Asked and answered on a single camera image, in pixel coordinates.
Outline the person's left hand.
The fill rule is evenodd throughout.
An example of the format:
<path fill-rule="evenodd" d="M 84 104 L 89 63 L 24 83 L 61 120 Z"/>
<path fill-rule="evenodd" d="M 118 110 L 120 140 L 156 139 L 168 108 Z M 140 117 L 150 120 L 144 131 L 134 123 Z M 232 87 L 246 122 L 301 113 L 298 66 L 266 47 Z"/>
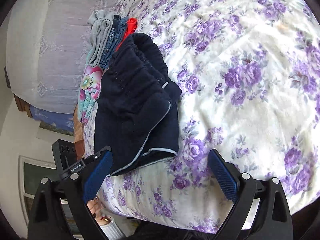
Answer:
<path fill-rule="evenodd" d="M 95 197 L 93 200 L 88 201 L 87 207 L 89 208 L 91 214 L 95 217 L 95 220 L 99 225 L 107 224 L 106 218 L 101 213 L 102 205 L 98 197 Z"/>

